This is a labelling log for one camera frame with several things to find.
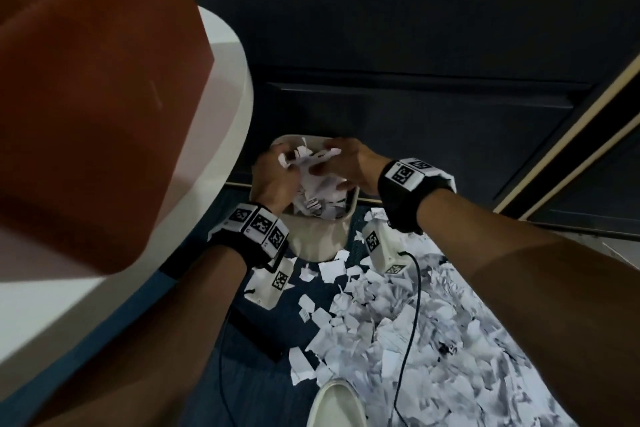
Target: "person's left hand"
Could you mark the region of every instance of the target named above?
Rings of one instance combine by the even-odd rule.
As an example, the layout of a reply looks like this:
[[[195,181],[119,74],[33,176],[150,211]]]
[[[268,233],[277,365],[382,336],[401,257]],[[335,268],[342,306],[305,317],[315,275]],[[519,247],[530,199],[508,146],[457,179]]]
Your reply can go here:
[[[294,165],[283,168],[278,161],[281,153],[290,150],[289,144],[275,144],[258,157],[252,168],[252,201],[265,205],[278,216],[291,204],[300,188],[300,169]]]

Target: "forearm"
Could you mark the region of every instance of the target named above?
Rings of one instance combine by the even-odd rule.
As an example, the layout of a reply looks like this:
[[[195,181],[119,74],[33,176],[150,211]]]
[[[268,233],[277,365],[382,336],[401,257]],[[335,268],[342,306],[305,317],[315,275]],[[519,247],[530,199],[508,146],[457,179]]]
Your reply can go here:
[[[212,247],[173,291],[60,388],[35,423],[60,416],[51,425],[97,419],[105,425],[156,425],[179,412],[245,273],[235,250]]]
[[[445,190],[418,221],[581,426],[635,424],[638,271]]]

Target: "hand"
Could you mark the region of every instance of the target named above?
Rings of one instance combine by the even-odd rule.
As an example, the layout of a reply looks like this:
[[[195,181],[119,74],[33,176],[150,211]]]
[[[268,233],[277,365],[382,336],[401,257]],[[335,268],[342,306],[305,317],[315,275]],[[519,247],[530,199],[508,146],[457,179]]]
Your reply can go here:
[[[344,178],[338,190],[352,190],[359,186],[367,195],[378,195],[378,178],[384,167],[391,161],[377,155],[362,142],[353,138],[337,137],[324,142],[327,149],[338,148],[342,152],[324,163],[309,169],[311,174],[324,176],[333,173]]]
[[[275,144],[262,153],[252,168],[251,199],[265,205],[271,213],[280,213],[291,204],[300,189],[300,170],[297,166],[282,167],[281,153],[291,150],[289,144]]]

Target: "person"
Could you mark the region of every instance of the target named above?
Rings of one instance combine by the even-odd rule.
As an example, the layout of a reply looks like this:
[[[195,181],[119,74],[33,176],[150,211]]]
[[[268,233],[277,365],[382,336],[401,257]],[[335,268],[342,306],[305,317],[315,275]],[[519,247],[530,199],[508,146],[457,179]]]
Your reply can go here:
[[[390,161],[356,139],[331,139],[340,155],[312,173],[378,193]],[[252,199],[276,215],[292,202],[300,171],[273,146],[253,168]],[[491,308],[569,415],[582,427],[638,424],[640,272],[521,221],[436,189],[417,211],[422,230]],[[232,248],[214,245],[180,283],[89,361],[32,424],[174,424],[202,373],[246,273]]]

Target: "person's left arm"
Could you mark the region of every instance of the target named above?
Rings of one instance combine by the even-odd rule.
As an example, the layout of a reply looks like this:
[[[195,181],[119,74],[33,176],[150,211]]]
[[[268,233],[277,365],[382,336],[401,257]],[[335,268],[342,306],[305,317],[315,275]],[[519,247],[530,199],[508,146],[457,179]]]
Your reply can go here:
[[[277,215],[300,186],[298,170],[278,163],[278,155],[287,150],[274,146],[253,167],[252,199]],[[235,250],[207,249],[175,289],[55,392],[32,425],[175,423],[245,273]]]

